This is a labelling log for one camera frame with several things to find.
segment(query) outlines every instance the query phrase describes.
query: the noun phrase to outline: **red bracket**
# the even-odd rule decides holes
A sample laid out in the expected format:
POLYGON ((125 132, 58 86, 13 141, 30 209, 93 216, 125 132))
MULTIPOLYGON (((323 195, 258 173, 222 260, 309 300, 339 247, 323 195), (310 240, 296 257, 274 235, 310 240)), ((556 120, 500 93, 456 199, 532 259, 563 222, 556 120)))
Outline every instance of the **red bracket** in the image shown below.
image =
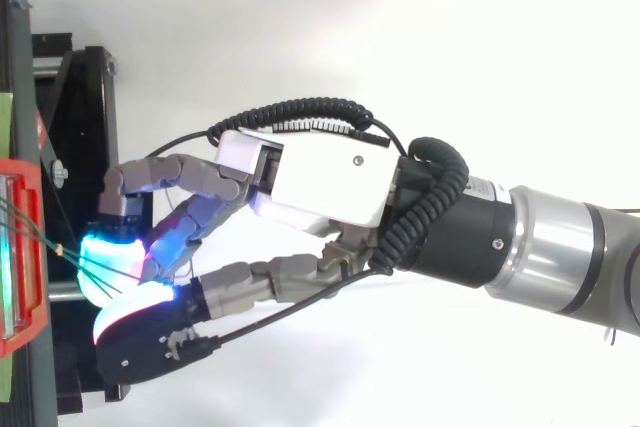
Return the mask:
MULTIPOLYGON (((9 179, 6 183, 8 200, 44 231, 40 166, 22 160, 0 159, 0 176, 9 179)), ((30 232, 27 225, 17 220, 11 220, 10 224, 21 231, 30 232)), ((3 304, 0 303, 0 357, 33 340, 48 322, 44 245, 37 240, 9 231, 9 246, 11 275, 13 280, 17 280, 11 282, 14 327, 11 335, 3 335, 5 312, 3 304)), ((0 259, 0 262, 3 261, 6 263, 7 259, 0 259)))

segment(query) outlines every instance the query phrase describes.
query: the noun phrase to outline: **black metal frame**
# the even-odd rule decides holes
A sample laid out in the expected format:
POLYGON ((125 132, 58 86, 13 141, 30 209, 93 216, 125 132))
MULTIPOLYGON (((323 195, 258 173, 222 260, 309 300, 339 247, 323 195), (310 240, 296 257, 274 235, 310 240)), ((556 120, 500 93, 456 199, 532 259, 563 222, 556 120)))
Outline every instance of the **black metal frame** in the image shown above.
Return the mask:
MULTIPOLYGON (((0 0, 0 92, 13 93, 12 157, 42 162, 47 237, 74 250, 95 220, 104 173, 118 163, 110 59, 103 47, 73 51, 71 34, 31 36, 29 10, 0 0), (61 61, 34 82, 34 57, 61 61), (69 171, 60 189, 50 172, 56 159, 69 171)), ((150 194, 144 205, 150 228, 150 194)), ((50 252, 47 264, 49 282, 75 279, 75 269, 50 252)), ((96 369, 97 313, 85 300, 50 305, 50 324, 14 354, 12 397, 0 404, 0 425, 54 426, 58 414, 82 412, 83 392, 104 391, 107 402, 126 396, 128 386, 105 384, 96 369)))
MULTIPOLYGON (((29 10, 0 0, 0 92, 13 93, 11 156, 39 162, 29 10)), ((14 353, 11 401, 0 404, 0 425, 57 423, 51 327, 14 353)))

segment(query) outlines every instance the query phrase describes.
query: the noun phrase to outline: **blue light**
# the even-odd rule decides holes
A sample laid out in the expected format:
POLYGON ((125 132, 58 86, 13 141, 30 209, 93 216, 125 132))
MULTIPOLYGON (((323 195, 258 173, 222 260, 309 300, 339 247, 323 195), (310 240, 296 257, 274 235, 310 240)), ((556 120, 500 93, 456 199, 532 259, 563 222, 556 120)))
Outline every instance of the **blue light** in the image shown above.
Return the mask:
POLYGON ((78 271, 80 290, 92 304, 98 307, 106 307, 120 294, 97 281, 108 292, 110 298, 96 285, 92 277, 104 280, 123 293, 139 284, 138 279, 142 273, 142 263, 145 256, 144 245, 139 240, 129 244, 115 244, 93 235, 86 235, 80 245, 80 255, 80 266, 92 274, 92 276, 88 276, 84 272, 78 271), (94 262, 135 278, 112 272, 94 262))
POLYGON ((172 301, 174 297, 173 287, 158 282, 147 282, 123 293, 96 317, 93 324, 93 343, 97 344, 100 335, 114 322, 152 305, 172 301))

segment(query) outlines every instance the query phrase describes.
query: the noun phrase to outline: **red clip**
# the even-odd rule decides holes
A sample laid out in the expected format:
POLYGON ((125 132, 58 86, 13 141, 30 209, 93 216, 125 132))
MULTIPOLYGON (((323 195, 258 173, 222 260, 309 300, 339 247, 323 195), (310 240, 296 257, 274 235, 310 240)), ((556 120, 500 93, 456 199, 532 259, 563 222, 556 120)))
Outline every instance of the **red clip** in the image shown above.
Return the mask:
MULTIPOLYGON (((38 165, 22 160, 0 159, 0 192, 35 222, 44 231, 42 220, 41 172, 38 165)), ((10 218, 9 224, 20 231, 33 233, 28 225, 10 218)), ((9 245, 9 259, 0 259, 0 269, 9 265, 10 269, 0 270, 0 357, 27 344, 47 325, 46 272, 44 245, 9 229, 0 228, 0 242, 9 245), (9 276, 10 282, 3 277, 9 276), (6 322, 5 314, 13 320, 6 322)))

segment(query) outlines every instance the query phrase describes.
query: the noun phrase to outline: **black cable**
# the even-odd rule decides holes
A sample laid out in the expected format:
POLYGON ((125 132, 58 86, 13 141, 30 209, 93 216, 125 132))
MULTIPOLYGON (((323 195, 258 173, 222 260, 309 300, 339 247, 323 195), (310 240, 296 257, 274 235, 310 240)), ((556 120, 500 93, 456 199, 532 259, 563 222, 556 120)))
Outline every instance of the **black cable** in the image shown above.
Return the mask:
POLYGON ((168 143, 164 144, 162 147, 158 147, 156 150, 154 150, 149 155, 147 155, 147 157, 156 157, 156 156, 166 152, 167 150, 171 149, 172 147, 175 147, 176 145, 182 144, 183 142, 187 142, 188 140, 193 140, 193 139, 199 139, 200 137, 206 137, 206 136, 207 136, 207 131, 206 130, 203 130, 201 132, 194 132, 192 134, 183 135, 182 137, 178 137, 177 139, 174 139, 171 142, 168 142, 168 143))
POLYGON ((325 297, 328 297, 329 295, 339 291, 340 289, 342 289, 343 287, 346 287, 347 285, 351 285, 354 282, 357 282, 362 279, 366 279, 367 277, 370 277, 372 275, 377 275, 380 273, 382 272, 378 272, 375 270, 365 270, 355 275, 352 275, 351 277, 347 277, 346 279, 341 280, 340 282, 336 282, 335 284, 330 285, 328 287, 325 287, 320 292, 313 294, 312 296, 307 297, 306 299, 301 300, 296 304, 293 304, 291 307, 287 307, 286 309, 283 309, 280 312, 276 312, 275 314, 270 315, 269 317, 265 317, 264 319, 260 319, 257 322, 254 322, 253 324, 249 324, 245 327, 242 327, 241 329, 234 330, 233 332, 230 332, 226 335, 219 337, 218 339, 216 339, 216 345, 221 346, 223 344, 226 344, 227 342, 231 342, 232 340, 236 340, 236 339, 239 339, 240 337, 244 337, 247 334, 255 332, 256 330, 266 327, 267 325, 271 325, 274 322, 277 322, 278 320, 284 319, 285 317, 288 317, 291 314, 295 314, 296 312, 299 312, 302 309, 305 309, 310 305, 315 304, 319 300, 322 300, 325 297))
POLYGON ((382 122, 380 122, 378 119, 371 119, 371 125, 375 125, 376 127, 378 127, 381 131, 383 131, 387 135, 387 137, 391 139, 391 142, 393 142, 393 144, 396 146, 396 149, 398 149, 398 152, 400 152, 401 156, 403 157, 407 156, 407 151, 404 150, 404 146, 402 145, 402 142, 400 142, 400 139, 398 139, 398 136, 393 133, 393 130, 387 127, 386 124, 383 124, 382 122))
POLYGON ((373 114, 362 105, 344 99, 319 97, 287 100, 228 117, 211 126, 207 131, 207 138, 211 145, 217 147, 220 137, 227 130, 238 130, 240 127, 258 129, 280 122, 312 118, 338 119, 356 130, 364 131, 371 127, 373 114))
POLYGON ((390 274, 402 258, 424 241, 428 228, 460 197, 469 179, 469 168, 462 156, 446 142, 430 137, 416 139, 409 146, 409 157, 440 165, 442 175, 431 189, 384 233, 369 266, 390 274))

